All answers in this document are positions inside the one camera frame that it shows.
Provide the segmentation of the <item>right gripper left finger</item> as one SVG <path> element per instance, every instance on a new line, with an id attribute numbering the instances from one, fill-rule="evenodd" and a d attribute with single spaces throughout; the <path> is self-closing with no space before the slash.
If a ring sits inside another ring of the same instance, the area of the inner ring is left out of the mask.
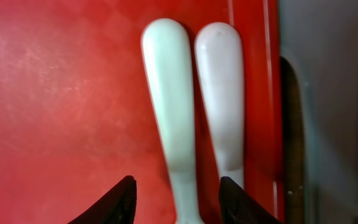
<path id="1" fill-rule="evenodd" d="M 127 175 L 69 224 L 133 224 L 136 204 L 137 182 Z"/>

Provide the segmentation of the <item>red serving tray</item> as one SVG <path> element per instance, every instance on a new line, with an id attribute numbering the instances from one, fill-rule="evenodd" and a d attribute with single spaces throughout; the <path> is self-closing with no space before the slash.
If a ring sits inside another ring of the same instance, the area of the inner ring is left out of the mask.
<path id="1" fill-rule="evenodd" d="M 151 21 L 233 23 L 246 65 L 246 190 L 283 220 L 276 1 L 0 1 L 0 223 L 68 223 L 124 176 L 136 223 L 175 206 L 144 72 Z"/>

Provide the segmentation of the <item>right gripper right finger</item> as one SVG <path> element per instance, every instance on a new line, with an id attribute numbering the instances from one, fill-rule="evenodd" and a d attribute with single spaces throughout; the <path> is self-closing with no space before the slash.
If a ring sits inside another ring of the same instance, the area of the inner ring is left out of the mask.
<path id="1" fill-rule="evenodd" d="M 224 224 L 282 224 L 228 176 L 220 178 L 219 206 Z"/>

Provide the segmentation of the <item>white plastic spoon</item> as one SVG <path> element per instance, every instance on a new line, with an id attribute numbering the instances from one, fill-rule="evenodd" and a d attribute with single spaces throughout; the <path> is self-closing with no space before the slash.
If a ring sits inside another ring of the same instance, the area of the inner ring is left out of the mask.
<path id="1" fill-rule="evenodd" d="M 163 147 L 177 223 L 202 223 L 198 206 L 191 48 L 184 27 L 157 19 L 144 30 L 142 57 Z"/>

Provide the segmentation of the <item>white plastic fork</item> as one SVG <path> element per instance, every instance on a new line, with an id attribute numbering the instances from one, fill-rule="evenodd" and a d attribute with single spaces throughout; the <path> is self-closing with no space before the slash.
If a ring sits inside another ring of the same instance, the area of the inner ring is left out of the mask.
<path id="1" fill-rule="evenodd" d="M 218 174 L 243 188 L 245 81 L 241 37 L 227 23 L 210 23 L 196 36 L 195 57 Z"/>

